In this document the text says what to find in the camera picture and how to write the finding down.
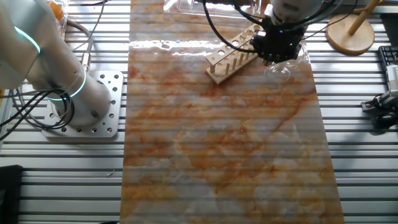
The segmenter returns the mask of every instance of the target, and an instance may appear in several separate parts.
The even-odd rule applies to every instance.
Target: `plastic bag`
[[[58,31],[64,38],[67,28],[69,0],[47,0],[47,4],[51,7],[58,24]]]

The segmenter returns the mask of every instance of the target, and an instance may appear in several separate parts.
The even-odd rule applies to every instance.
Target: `orange object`
[[[51,7],[52,11],[54,12],[55,18],[61,20],[63,18],[63,11],[61,6],[53,1],[47,1],[47,4]]]

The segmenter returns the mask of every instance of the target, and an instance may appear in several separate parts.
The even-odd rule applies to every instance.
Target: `wooden dowel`
[[[353,25],[349,28],[348,34],[354,35],[359,29],[365,19],[372,13],[373,9],[380,3],[380,0],[371,0],[371,2],[366,6],[366,11],[361,12],[358,18],[354,21]]]

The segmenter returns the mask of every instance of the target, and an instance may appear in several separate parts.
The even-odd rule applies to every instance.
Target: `black cable bundle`
[[[30,115],[30,112],[32,112],[32,110],[47,96],[49,96],[49,94],[51,93],[55,93],[58,96],[60,96],[60,98],[63,101],[63,105],[65,107],[65,111],[70,111],[70,116],[68,115],[68,113],[65,113],[63,116],[61,116],[60,120],[58,122],[56,122],[55,124],[44,124],[41,123],[40,121],[38,121],[37,119],[35,119],[33,116]],[[54,89],[54,90],[47,90],[47,91],[38,91],[26,104],[24,104],[23,99],[21,101],[21,108],[18,108],[16,100],[14,99],[14,97],[21,97],[24,94],[20,94],[19,91],[17,91],[16,95],[13,95],[12,92],[10,92],[10,94],[8,96],[3,96],[2,98],[12,98],[12,101],[14,103],[14,106],[17,109],[17,112],[12,115],[7,121],[3,122],[0,124],[0,128],[5,126],[6,124],[10,123],[13,119],[16,119],[19,115],[21,115],[21,118],[19,118],[19,120],[17,121],[16,124],[13,125],[12,128],[10,128],[9,130],[7,130],[7,132],[0,137],[0,141],[2,141],[3,139],[5,139],[8,135],[10,135],[17,127],[18,125],[23,121],[26,120],[29,124],[35,126],[36,128],[40,128],[40,129],[44,129],[44,130],[54,130],[54,129],[61,129],[64,128],[65,126],[67,126],[73,119],[73,116],[75,114],[75,105],[73,104],[72,100],[70,99],[69,95],[67,93],[65,93],[64,90],[61,89]]]

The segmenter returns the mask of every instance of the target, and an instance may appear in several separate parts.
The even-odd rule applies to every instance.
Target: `wire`
[[[293,23],[287,23],[287,24],[280,24],[278,25],[278,27],[280,28],[284,28],[284,29],[288,29],[288,28],[292,28],[295,26],[302,26],[304,23],[311,21],[313,19],[315,19],[316,17],[322,15],[324,12],[326,12],[330,7],[332,7],[332,5],[336,2],[336,0],[331,0],[324,8],[318,10],[316,13],[314,13],[314,15],[303,19],[302,21],[298,21],[298,22],[293,22]]]
[[[248,50],[248,49],[241,49],[239,47],[235,47],[233,44],[229,43],[216,29],[216,27],[213,24],[213,21],[211,21],[210,15],[209,15],[209,11],[206,7],[206,0],[202,0],[203,3],[203,10],[205,11],[206,14],[206,18],[207,21],[209,22],[209,25],[211,27],[211,29],[213,30],[213,32],[216,34],[216,36],[224,43],[226,44],[228,47],[231,47],[234,50],[237,50],[239,52],[245,52],[245,53],[257,53],[257,51],[255,50]]]
[[[331,25],[333,25],[333,24],[336,24],[336,23],[342,21],[343,19],[347,18],[349,15],[351,15],[351,14],[354,12],[355,7],[356,7],[357,4],[358,4],[358,0],[355,0],[355,4],[354,4],[354,7],[353,7],[353,10],[352,10],[350,13],[348,13],[347,15],[345,15],[343,18],[341,18],[341,19],[339,19],[339,20],[337,20],[337,21],[335,21],[335,22],[332,22],[331,24],[328,24],[328,25],[325,26],[324,28],[322,28],[322,29],[316,31],[315,33],[313,33],[313,34],[309,35],[308,37],[303,38],[303,39],[301,39],[301,40],[307,40],[308,38],[313,37],[315,34],[317,34],[317,33],[321,32],[321,31],[323,31],[323,30],[326,29],[327,27],[329,27],[329,26],[331,26]]]
[[[46,96],[48,96],[49,94],[51,94],[51,92],[46,92],[39,100],[37,100],[37,102],[28,110],[28,112],[30,113]],[[16,124],[13,125],[13,127],[3,136],[0,137],[0,141],[4,140],[8,135],[10,135],[17,127],[18,125],[26,118],[27,113],[22,115],[22,118],[19,119],[17,121]]]
[[[239,6],[239,4],[236,2],[236,0],[231,0],[231,2],[233,3],[233,7],[242,15],[244,16],[246,19],[248,19],[250,22],[260,25],[261,26],[261,22],[258,20],[255,20],[251,17],[250,14],[244,12],[241,7]]]
[[[93,28],[93,31],[91,31],[91,34],[90,34],[90,36],[88,37],[88,42],[89,42],[89,44],[90,44],[90,40],[93,38],[93,34],[94,34],[94,31],[95,31],[95,29],[97,28],[97,26],[98,26],[98,24],[100,23],[100,19],[101,19],[101,17],[102,17],[102,14],[104,13],[104,7],[105,7],[105,3],[107,3],[108,1],[107,0],[104,0],[103,2],[102,2],[102,8],[101,8],[101,12],[99,13],[99,16],[98,16],[98,20],[97,20],[97,22],[95,23],[95,26],[94,26],[94,28]],[[81,46],[83,46],[83,45],[85,45],[86,43],[82,43],[82,44],[80,44],[78,47],[75,47],[72,51],[75,51],[76,49],[79,49]]]
[[[28,91],[28,92],[25,92],[25,93],[10,94],[8,96],[0,96],[0,99],[1,98],[13,98],[13,97],[17,97],[17,96],[27,96],[27,95],[31,95],[33,93],[40,93],[41,91],[51,91],[51,90],[53,90],[53,89],[44,89],[44,90],[40,90],[40,91],[34,90],[34,91]]]
[[[344,3],[344,0],[341,0],[339,3],[337,3],[337,5],[336,5],[332,10],[330,10],[330,12],[325,13],[325,15],[320,16],[320,17],[318,17],[318,18],[316,18],[316,19],[312,19],[312,20],[310,20],[310,21],[308,21],[308,22],[305,22],[305,23],[303,23],[302,25],[303,25],[303,26],[309,26],[309,25],[311,25],[311,24],[320,22],[320,21],[323,20],[323,19],[326,19],[327,17],[331,16],[338,8],[340,8],[340,6],[341,6],[343,3]]]
[[[104,1],[96,2],[96,3],[92,3],[92,4],[80,4],[80,6],[99,6],[99,5],[101,5],[103,2],[107,3],[108,1],[110,1],[110,0],[104,0]]]
[[[48,125],[48,124],[44,124],[41,123],[40,121],[37,121],[35,118],[33,118],[30,115],[30,112],[45,98],[47,97],[49,94],[51,93],[56,93],[58,95],[60,95],[60,97],[63,99],[64,102],[64,106],[65,106],[65,111],[66,110],[71,110],[70,113],[70,117],[68,119],[67,122],[64,122],[66,116],[61,117],[61,119],[59,121],[57,121],[55,124],[53,125]],[[41,96],[41,98],[39,98],[28,110],[27,107],[30,106],[32,104],[32,102],[38,98],[39,96]],[[8,135],[10,135],[17,127],[18,125],[20,125],[20,123],[23,120],[26,120],[29,124],[37,127],[37,128],[41,128],[44,130],[51,130],[51,129],[61,129],[64,128],[65,126],[67,126],[73,119],[74,115],[75,115],[75,105],[73,104],[72,100],[70,99],[70,97],[62,90],[62,89],[53,89],[50,91],[39,91],[34,97],[32,97],[32,99],[30,99],[25,105],[22,106],[22,108],[18,108],[17,103],[15,98],[12,98],[14,106],[17,108],[17,113],[14,114],[13,116],[11,116],[7,121],[3,122],[0,124],[0,127],[10,123],[13,119],[17,118],[18,115],[22,114],[22,112],[25,110],[26,113],[22,114],[21,118],[17,121],[17,123],[10,129],[8,130],[8,132],[0,137],[0,141],[2,141],[3,139],[5,139]],[[29,121],[27,119],[27,117],[31,117],[36,123],[33,123],[31,121]]]
[[[60,127],[60,128],[57,127],[57,126],[59,126],[60,124],[62,124],[63,120],[65,119],[66,114],[67,114],[72,108],[74,109],[74,107],[72,107],[72,103],[73,103],[73,102],[72,102],[72,100],[70,99],[69,95],[66,94],[63,90],[60,90],[60,91],[62,91],[62,93],[59,94],[59,95],[60,95],[60,97],[61,97],[61,99],[62,99],[62,101],[63,101],[63,106],[64,106],[64,108],[65,108],[65,113],[64,113],[63,115],[61,115],[61,116],[57,116],[57,117],[60,118],[60,121],[58,121],[57,123],[55,123],[55,124],[53,124],[53,125],[49,125],[49,124],[42,123],[42,122],[38,121],[34,116],[30,115],[30,113],[27,112],[27,109],[25,109],[25,111],[27,112],[27,116],[28,116],[30,119],[32,119],[35,123],[29,121],[28,119],[25,119],[26,122],[28,122],[29,124],[31,124],[32,126],[34,126],[34,127],[36,127],[36,128],[45,129],[45,130],[63,128],[63,126]],[[20,101],[21,105],[24,106],[24,102],[25,102],[25,101],[24,101],[22,95],[19,94],[18,97],[19,97],[19,101]],[[20,110],[19,107],[18,107],[18,105],[17,105],[17,102],[16,102],[15,98],[12,99],[12,102],[14,103],[14,107],[15,107],[17,110]]]
[[[92,48],[93,48],[93,45],[94,45],[94,38],[90,38],[91,32],[86,27],[83,27],[79,23],[73,22],[73,21],[71,21],[69,19],[67,20],[67,25],[82,31],[83,33],[85,33],[87,35],[88,46],[87,46],[87,49],[86,49],[85,53],[90,53]]]

